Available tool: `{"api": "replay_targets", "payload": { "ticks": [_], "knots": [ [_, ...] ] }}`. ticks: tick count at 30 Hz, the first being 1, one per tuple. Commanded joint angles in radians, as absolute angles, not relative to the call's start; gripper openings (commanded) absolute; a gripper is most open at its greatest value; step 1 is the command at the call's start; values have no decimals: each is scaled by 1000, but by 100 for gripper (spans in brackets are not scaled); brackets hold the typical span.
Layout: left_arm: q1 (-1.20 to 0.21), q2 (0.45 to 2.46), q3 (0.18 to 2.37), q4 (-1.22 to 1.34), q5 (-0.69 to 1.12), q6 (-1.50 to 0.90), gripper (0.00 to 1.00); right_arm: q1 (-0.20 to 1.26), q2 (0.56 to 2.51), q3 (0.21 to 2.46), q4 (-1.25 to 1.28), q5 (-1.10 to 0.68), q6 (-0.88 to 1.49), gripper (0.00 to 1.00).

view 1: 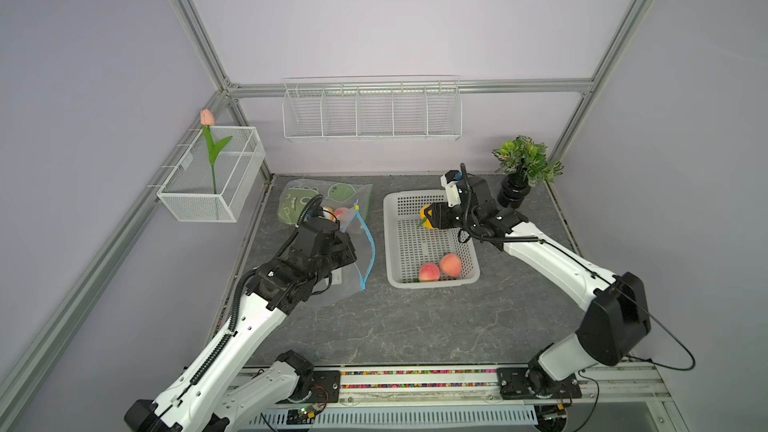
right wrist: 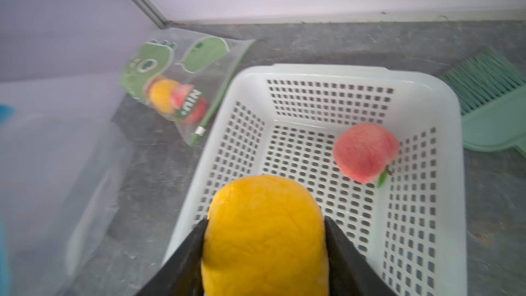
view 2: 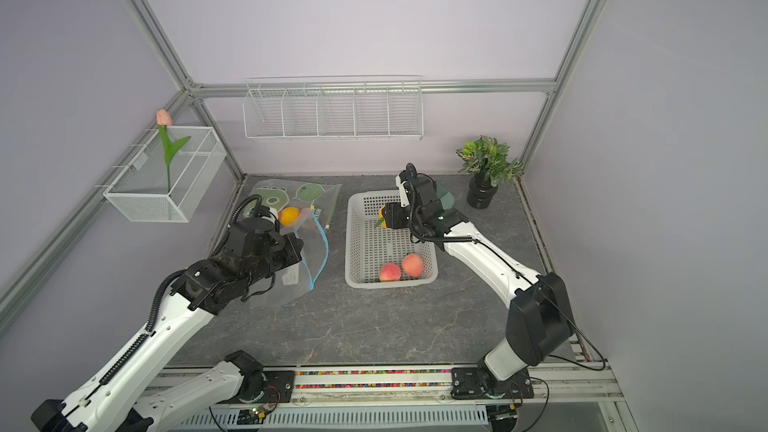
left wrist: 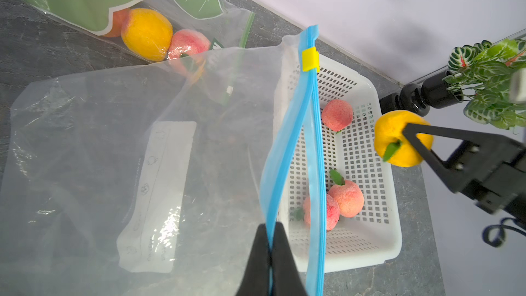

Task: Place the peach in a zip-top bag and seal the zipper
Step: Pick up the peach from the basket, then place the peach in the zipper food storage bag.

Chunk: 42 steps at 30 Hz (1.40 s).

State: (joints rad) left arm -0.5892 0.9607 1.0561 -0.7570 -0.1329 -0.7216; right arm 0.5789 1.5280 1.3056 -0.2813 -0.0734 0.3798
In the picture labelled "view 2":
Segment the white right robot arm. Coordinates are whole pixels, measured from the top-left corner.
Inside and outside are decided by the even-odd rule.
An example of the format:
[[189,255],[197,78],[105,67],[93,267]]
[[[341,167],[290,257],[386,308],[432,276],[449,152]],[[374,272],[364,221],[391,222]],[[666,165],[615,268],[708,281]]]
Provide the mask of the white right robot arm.
[[506,306],[504,338],[478,362],[480,389],[491,397],[505,393],[515,374],[540,364],[576,333],[564,281],[513,259],[461,211],[444,208],[428,175],[408,168],[395,182],[400,204],[386,204],[383,224],[459,260]]

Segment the clear bag with blue zipper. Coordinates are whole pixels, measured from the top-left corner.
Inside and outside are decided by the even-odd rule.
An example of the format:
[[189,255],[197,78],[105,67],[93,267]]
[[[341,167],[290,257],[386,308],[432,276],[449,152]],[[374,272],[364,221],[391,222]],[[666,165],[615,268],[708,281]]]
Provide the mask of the clear bag with blue zipper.
[[329,258],[329,243],[325,229],[316,217],[303,222],[297,220],[289,227],[283,227],[281,234],[293,233],[303,241],[299,262],[278,271],[272,288],[263,294],[269,281],[255,285],[258,295],[248,299],[251,308],[278,308],[290,304],[314,289],[315,282],[325,268]]

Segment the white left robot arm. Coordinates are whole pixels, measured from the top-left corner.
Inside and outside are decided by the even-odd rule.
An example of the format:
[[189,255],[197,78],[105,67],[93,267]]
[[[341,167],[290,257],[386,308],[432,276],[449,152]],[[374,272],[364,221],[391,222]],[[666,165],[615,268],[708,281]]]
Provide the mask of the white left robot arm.
[[273,214],[228,226],[216,254],[167,276],[145,325],[90,380],[64,399],[47,399],[31,415],[40,431],[166,431],[218,402],[256,402],[265,394],[263,366],[236,351],[216,366],[165,392],[147,386],[180,348],[253,284],[275,281],[302,260],[304,242],[281,233]]

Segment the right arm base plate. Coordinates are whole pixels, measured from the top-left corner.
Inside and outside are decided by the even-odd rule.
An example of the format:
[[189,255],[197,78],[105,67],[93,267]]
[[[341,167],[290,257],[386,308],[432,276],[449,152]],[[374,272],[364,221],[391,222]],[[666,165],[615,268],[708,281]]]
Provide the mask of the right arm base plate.
[[511,399],[522,402],[534,397],[527,368],[501,380],[484,366],[453,367],[451,385],[451,397],[455,400]]

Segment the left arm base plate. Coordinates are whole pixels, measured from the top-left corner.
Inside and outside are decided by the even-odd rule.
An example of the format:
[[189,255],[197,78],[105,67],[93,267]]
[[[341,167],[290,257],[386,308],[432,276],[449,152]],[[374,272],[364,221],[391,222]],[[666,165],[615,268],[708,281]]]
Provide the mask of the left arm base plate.
[[283,404],[291,401],[296,372],[289,369],[267,369],[257,379],[247,379],[238,394],[223,404]]

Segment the yellow peach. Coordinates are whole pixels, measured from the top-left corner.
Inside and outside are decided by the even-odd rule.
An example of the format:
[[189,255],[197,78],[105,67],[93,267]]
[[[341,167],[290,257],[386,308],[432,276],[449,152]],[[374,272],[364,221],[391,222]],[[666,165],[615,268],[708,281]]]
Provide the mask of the yellow peach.
[[279,212],[278,219],[280,223],[289,227],[293,225],[301,216],[301,210],[297,207],[285,207]]
[[385,217],[385,208],[384,207],[382,207],[379,210],[378,215],[379,215],[379,218],[378,218],[378,220],[376,222],[376,227],[387,228],[386,217]]

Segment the green printed zip-top bag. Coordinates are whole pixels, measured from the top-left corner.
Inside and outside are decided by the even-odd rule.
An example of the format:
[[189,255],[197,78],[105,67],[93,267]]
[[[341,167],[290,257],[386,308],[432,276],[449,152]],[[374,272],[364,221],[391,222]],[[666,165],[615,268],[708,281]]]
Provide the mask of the green printed zip-top bag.
[[299,211],[313,209],[320,225],[328,231],[336,213],[341,189],[341,184],[269,178],[257,181],[248,195],[260,195],[262,204],[278,214],[290,207]]

